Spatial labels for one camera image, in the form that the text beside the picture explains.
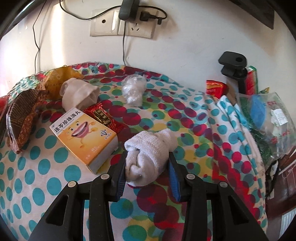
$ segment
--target beige cloth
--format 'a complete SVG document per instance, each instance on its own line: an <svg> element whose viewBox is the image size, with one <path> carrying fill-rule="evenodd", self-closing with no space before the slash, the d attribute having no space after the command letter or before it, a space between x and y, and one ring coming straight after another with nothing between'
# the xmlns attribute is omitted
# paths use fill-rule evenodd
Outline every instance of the beige cloth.
<svg viewBox="0 0 296 241"><path fill-rule="evenodd" d="M100 93L98 86L93 86L83 80L71 78L63 83L59 94L62 96L62 106L65 111L73 107L79 110L97 103Z"/></svg>

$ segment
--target white wall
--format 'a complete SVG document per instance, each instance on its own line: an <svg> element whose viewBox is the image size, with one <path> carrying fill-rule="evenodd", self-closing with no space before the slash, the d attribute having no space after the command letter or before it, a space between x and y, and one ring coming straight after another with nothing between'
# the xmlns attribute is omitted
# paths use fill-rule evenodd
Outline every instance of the white wall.
<svg viewBox="0 0 296 241"><path fill-rule="evenodd" d="M67 15L57 3L48 3L35 25L41 43L40 70L85 61L123 63L122 36L90 37L90 22ZM296 121L296 42L278 15L275 29L270 30L229 0L146 3L163 8L169 18L156 26L153 39L127 37L129 65L166 74L204 91L207 79L225 81L218 63L222 53L239 52L258 69L259 88L270 86L276 91ZM68 10L83 17L90 17L94 9L120 4L121 0L66 0ZM0 42L2 95L16 81L34 73L37 48L32 25L39 10Z"/></svg>

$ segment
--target cartoon character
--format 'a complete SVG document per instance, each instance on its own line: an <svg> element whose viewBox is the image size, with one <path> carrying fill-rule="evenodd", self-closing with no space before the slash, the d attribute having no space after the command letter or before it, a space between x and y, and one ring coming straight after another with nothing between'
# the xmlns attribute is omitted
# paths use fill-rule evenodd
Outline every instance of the cartoon character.
<svg viewBox="0 0 296 241"><path fill-rule="evenodd" d="M72 138L74 137L77 137L77 138L80 138L80 143L81 143L81 146L80 148L83 148L84 147L84 144L83 144L83 138L89 134L89 133L92 133L92 132L95 132L98 130L98 128L96 127L93 127L89 130L89 126L90 125L95 125L96 123L94 121L92 121L91 123L88 123L87 121L83 122L82 124L79 125L79 121L76 121L74 123L74 126L73 124L68 128L67 130L67 135L70 136L70 138L68 138L68 140L71 140Z"/></svg>

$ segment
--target black plug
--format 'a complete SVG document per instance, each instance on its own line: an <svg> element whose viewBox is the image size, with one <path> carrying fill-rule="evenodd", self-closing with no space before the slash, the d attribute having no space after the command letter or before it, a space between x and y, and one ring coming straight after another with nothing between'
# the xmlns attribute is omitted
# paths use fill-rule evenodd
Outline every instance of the black plug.
<svg viewBox="0 0 296 241"><path fill-rule="evenodd" d="M150 14L149 12L142 11L140 21L148 22L148 19L158 19L157 24L161 25L163 18Z"/></svg>

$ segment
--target wall outlet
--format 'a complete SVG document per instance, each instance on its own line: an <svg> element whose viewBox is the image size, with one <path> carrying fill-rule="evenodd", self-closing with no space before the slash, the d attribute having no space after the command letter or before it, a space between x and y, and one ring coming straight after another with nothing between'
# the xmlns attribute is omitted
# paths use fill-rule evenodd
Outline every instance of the wall outlet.
<svg viewBox="0 0 296 241"><path fill-rule="evenodd" d="M136 20L133 22L126 22L126 35L143 37L143 38L152 38L155 26L157 24L156 19L149 19L148 22L140 21L140 14L142 11L149 12L150 14L158 14L158 10L151 8L142 8L140 7L137 12ZM124 21L120 20L118 35L123 35L124 33Z"/></svg>
<svg viewBox="0 0 296 241"><path fill-rule="evenodd" d="M91 20L90 36L118 35L119 7L111 10L102 16ZM106 9L93 10L92 16L95 16Z"/></svg>

